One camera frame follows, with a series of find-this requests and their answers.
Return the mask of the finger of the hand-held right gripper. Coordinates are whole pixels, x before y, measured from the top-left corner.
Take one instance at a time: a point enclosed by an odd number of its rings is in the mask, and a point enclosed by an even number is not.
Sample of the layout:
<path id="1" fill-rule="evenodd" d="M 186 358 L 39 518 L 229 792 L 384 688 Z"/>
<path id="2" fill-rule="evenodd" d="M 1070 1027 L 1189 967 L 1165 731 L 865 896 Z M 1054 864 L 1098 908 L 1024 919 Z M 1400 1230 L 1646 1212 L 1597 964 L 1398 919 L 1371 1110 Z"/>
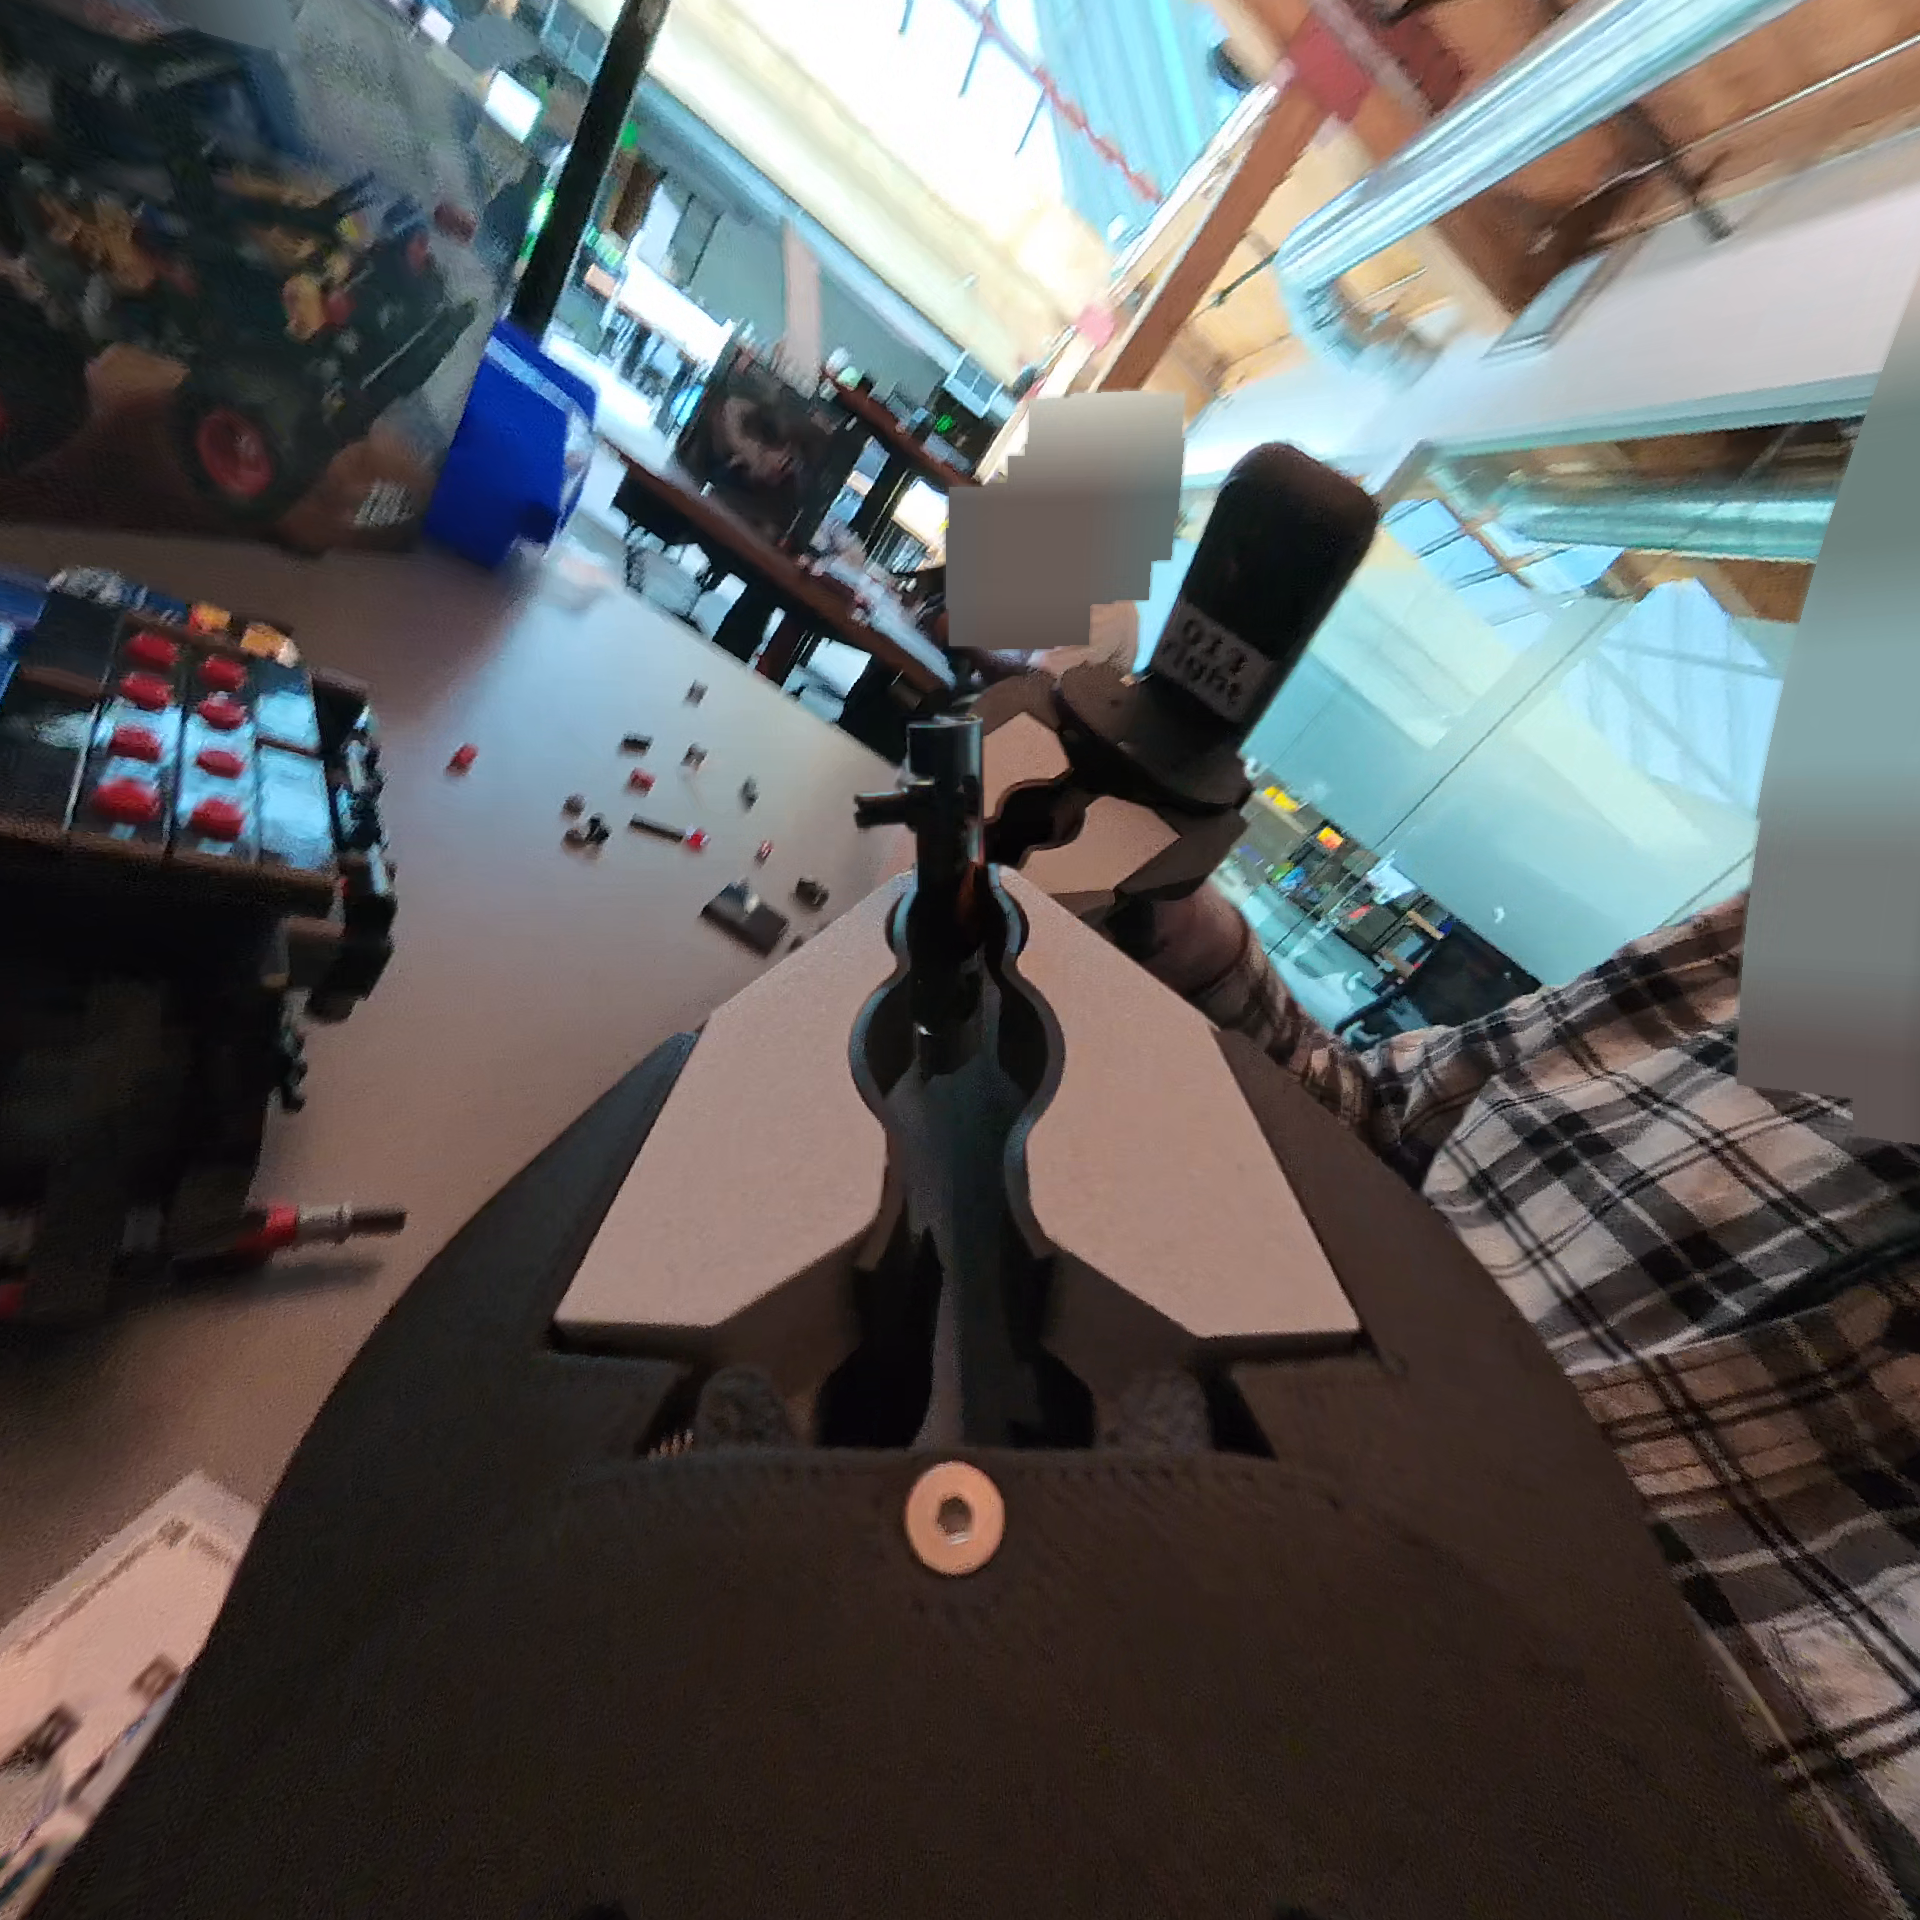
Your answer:
<path id="1" fill-rule="evenodd" d="M 1026 670 L 984 686 L 966 707 L 981 731 L 983 785 L 1058 785 L 1072 773 L 1055 679 Z"/>

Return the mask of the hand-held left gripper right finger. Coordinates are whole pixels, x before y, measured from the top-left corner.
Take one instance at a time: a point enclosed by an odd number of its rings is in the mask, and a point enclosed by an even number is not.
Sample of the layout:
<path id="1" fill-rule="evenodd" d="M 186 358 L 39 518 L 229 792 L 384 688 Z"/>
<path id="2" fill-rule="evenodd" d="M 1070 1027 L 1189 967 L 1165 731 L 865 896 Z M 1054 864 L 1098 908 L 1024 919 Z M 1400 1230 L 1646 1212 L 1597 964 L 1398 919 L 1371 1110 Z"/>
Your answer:
<path id="1" fill-rule="evenodd" d="M 1210 1021 L 1018 875 L 953 1083 L 953 1435 L 1229 1441 L 1238 1359 L 1357 1309 Z"/>

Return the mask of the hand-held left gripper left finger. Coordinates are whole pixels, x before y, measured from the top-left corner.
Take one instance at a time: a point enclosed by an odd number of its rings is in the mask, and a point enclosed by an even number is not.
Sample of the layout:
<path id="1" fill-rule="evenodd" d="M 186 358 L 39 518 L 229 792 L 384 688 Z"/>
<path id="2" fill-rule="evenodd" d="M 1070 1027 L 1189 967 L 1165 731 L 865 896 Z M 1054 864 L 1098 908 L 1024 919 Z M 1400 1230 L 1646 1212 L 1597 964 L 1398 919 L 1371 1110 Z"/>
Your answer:
<path id="1" fill-rule="evenodd" d="M 557 1305 L 557 1344 L 667 1361 L 650 1441 L 917 1441 L 938 1267 L 906 1199 L 911 877 L 699 1031 Z"/>

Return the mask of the red-tipped grey axle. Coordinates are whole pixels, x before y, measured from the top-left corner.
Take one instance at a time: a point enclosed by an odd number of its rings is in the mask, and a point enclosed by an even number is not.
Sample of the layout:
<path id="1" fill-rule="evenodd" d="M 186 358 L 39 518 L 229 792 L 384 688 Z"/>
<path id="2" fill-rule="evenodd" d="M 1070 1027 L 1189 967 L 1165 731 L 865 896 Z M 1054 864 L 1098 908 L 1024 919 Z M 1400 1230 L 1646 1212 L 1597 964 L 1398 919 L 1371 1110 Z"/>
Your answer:
<path id="1" fill-rule="evenodd" d="M 254 1267 L 306 1246 L 344 1246 L 398 1237 L 406 1220 L 406 1207 L 257 1207 L 247 1212 L 225 1237 L 174 1254 L 174 1264 L 199 1269 Z"/>

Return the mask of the blue black brick truck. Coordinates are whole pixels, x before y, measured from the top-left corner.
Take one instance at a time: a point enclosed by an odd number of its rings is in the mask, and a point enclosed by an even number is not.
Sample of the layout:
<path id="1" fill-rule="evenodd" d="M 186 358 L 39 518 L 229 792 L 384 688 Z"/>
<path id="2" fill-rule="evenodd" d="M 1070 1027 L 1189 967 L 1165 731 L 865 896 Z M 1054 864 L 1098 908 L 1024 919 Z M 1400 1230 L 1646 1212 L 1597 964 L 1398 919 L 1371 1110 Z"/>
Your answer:
<path id="1" fill-rule="evenodd" d="M 2 628 L 2 1313 L 61 1328 L 250 1269 L 174 1254 L 287 1204 L 250 1196 L 269 1109 L 398 892 L 367 691 L 278 622 L 7 567 Z"/>

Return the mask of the wooden background table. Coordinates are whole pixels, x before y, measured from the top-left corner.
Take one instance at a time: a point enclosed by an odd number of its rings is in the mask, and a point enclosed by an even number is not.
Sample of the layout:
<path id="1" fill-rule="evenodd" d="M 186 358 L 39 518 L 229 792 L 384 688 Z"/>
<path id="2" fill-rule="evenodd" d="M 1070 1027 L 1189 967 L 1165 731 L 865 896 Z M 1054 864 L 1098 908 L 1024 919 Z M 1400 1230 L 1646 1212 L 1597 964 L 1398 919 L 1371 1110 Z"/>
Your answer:
<path id="1" fill-rule="evenodd" d="M 781 680 L 797 663 L 807 636 L 834 640 L 880 661 L 926 700 L 955 692 L 953 663 L 875 583 L 847 588 L 834 575 L 803 567 L 753 531 L 710 492 L 683 484 L 679 467 L 650 467 L 617 451 L 623 472 L 615 486 L 615 510 L 647 533 L 658 521 L 688 531 L 707 561 L 761 591 L 779 608 L 781 623 L 758 649 L 755 670 Z"/>

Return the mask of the black picture box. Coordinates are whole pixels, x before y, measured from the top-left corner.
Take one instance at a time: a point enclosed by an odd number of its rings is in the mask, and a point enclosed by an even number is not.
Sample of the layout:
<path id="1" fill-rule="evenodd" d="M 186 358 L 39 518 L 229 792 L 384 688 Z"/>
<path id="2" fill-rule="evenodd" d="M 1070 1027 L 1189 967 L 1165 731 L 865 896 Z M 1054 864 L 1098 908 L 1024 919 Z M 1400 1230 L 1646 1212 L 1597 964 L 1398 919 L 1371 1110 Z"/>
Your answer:
<path id="1" fill-rule="evenodd" d="M 671 443 L 683 484 L 710 493 L 785 553 L 811 549 L 865 445 L 819 387 L 792 384 L 750 342 L 710 365 Z"/>

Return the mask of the scattered small brick pieces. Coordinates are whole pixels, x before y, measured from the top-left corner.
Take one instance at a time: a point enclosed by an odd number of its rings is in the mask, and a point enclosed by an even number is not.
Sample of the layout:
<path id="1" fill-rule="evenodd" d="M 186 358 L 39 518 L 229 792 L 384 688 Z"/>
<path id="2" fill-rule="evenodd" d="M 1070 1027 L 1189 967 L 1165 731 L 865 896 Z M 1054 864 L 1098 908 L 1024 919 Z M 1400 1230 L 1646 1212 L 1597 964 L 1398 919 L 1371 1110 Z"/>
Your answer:
<path id="1" fill-rule="evenodd" d="M 463 720 L 434 756 L 474 846 L 528 844 L 621 877 L 707 873 L 781 892 L 826 873 L 867 756 L 729 663 L 613 691 L 537 683 Z"/>

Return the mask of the blue storage bin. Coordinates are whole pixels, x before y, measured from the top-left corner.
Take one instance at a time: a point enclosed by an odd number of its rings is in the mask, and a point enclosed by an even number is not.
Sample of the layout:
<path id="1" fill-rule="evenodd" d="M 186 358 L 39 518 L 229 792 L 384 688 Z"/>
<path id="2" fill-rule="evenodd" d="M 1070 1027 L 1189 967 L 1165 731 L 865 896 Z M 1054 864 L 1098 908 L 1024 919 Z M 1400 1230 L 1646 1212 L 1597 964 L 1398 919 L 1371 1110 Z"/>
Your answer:
<path id="1" fill-rule="evenodd" d="M 512 320 L 494 325 L 422 515 L 422 541 L 479 569 L 547 551 L 584 492 L 595 387 Z"/>

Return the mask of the black pole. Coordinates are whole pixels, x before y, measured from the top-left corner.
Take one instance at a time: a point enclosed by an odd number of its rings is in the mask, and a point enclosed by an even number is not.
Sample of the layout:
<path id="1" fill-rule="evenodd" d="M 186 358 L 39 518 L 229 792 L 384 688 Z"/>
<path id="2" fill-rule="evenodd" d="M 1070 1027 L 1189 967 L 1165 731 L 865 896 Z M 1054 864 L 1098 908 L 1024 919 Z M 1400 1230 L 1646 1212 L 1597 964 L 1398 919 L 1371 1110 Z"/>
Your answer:
<path id="1" fill-rule="evenodd" d="M 669 9 L 669 3 L 621 3 L 615 12 L 608 47 L 587 88 L 544 221 L 514 280 L 509 320 L 531 347 L 544 345 L 557 313 L 618 131 L 630 117 L 633 94 Z"/>

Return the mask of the white sticker sheet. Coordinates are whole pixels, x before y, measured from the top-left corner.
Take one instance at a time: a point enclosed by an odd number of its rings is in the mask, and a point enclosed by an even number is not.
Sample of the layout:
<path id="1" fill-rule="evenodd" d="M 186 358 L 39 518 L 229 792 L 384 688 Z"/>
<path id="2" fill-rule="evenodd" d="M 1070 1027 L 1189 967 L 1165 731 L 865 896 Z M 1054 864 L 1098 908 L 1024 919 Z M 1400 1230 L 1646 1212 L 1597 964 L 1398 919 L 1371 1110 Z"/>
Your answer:
<path id="1" fill-rule="evenodd" d="M 5 1852 L 97 1813 L 199 1660 L 255 1519 L 189 1475 L 5 1625 Z"/>

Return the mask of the monster truck set box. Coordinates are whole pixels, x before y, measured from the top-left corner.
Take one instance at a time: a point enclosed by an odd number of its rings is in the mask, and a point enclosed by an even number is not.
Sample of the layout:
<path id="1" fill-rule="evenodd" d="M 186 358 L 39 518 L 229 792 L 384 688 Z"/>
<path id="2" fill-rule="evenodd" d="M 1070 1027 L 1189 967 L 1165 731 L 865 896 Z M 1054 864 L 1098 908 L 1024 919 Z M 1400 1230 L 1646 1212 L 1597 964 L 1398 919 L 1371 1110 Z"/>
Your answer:
<path id="1" fill-rule="evenodd" d="M 471 5 L 2 5 L 2 516 L 419 541 L 512 300 Z"/>

